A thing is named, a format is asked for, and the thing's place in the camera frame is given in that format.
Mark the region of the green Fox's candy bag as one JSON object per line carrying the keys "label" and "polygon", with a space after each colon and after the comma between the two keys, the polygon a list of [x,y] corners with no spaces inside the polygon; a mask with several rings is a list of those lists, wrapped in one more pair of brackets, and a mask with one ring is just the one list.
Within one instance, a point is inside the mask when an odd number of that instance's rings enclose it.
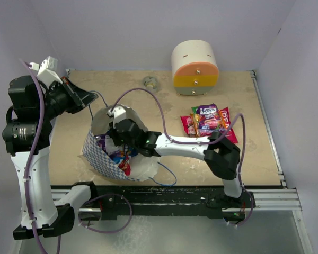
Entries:
{"label": "green Fox's candy bag", "polygon": [[193,114],[200,114],[200,108],[199,106],[194,106],[191,108]]}

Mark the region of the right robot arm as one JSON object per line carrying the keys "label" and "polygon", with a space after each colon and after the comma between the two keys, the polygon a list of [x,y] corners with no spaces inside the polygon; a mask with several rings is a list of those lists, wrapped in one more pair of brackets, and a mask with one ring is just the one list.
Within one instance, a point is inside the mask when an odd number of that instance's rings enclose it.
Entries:
{"label": "right robot arm", "polygon": [[244,188],[240,180],[240,148],[221,133],[209,137],[167,137],[161,132],[145,131],[132,119],[109,123],[108,134],[114,144],[135,149],[145,157],[180,156],[204,161],[210,171],[224,185],[224,199],[231,207],[244,201]]}

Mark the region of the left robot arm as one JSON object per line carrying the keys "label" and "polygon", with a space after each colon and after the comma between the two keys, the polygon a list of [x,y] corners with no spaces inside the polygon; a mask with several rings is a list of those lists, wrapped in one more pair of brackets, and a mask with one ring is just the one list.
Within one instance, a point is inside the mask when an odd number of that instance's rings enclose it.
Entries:
{"label": "left robot arm", "polygon": [[98,96],[66,77],[47,87],[31,76],[12,80],[8,95],[13,105],[7,110],[2,137],[15,167],[22,202],[22,221],[13,238],[61,236],[72,230],[80,207],[94,207],[99,198],[95,184],[83,182],[54,201],[48,166],[51,120],[64,112],[80,112]]}

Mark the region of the checkered paper bag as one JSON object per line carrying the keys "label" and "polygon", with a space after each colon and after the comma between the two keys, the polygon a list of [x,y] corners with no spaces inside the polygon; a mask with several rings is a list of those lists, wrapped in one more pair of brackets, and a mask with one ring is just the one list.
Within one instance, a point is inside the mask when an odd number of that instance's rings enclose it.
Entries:
{"label": "checkered paper bag", "polygon": [[108,116],[112,106],[92,114],[92,121],[79,157],[91,170],[110,179],[143,182],[154,180],[160,169],[172,171],[158,157],[145,157],[127,144],[117,146],[110,137]]}

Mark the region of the purple snack packet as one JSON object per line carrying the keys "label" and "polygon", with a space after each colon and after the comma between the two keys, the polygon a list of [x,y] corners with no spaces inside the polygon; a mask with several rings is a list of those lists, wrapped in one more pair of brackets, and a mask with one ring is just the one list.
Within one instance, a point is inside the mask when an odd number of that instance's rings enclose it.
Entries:
{"label": "purple snack packet", "polygon": [[95,138],[98,146],[108,156],[114,156],[120,152],[119,146],[114,144],[113,139],[108,134],[97,135]]}

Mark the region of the orange snack packet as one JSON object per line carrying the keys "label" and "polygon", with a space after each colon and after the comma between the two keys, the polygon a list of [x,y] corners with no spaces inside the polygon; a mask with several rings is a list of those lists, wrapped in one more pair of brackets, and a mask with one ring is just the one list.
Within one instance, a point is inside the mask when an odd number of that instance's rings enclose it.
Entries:
{"label": "orange snack packet", "polygon": [[190,114],[188,118],[188,135],[191,137],[201,137],[199,130],[200,115]]}

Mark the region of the pink REAL crisps bag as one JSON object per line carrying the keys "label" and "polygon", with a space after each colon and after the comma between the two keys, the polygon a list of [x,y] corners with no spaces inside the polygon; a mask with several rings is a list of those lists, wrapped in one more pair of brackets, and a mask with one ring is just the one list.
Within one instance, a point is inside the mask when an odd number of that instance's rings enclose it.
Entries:
{"label": "pink REAL crisps bag", "polygon": [[[226,137],[234,144],[237,144],[238,143],[238,139],[235,135],[235,132],[233,131],[233,129],[230,129],[229,126],[231,124],[231,119],[230,119],[230,115],[229,115],[229,111],[228,111],[228,108],[223,108],[223,109],[220,109],[219,110],[219,113],[220,115],[223,117],[224,121],[225,121],[225,125],[226,125],[226,130],[229,130]],[[180,119],[181,119],[181,122],[182,122],[182,125],[183,125],[183,129],[185,131],[185,133],[188,135],[188,118],[189,118],[189,115],[187,116],[181,116]]]}

